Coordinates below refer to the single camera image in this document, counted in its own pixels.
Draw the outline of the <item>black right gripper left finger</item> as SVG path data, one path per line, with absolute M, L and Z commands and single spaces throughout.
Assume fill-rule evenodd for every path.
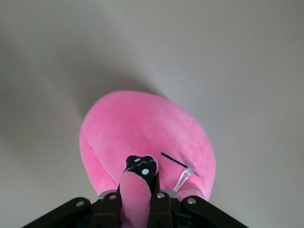
M 102 193 L 94 206 L 95 211 L 91 218 L 92 228 L 120 227 L 122 200 L 118 192 Z

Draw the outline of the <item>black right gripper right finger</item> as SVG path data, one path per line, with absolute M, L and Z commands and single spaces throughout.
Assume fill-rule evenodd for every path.
M 148 218 L 149 228 L 177 228 L 176 213 L 181 203 L 176 192 L 157 192 L 152 195 Z

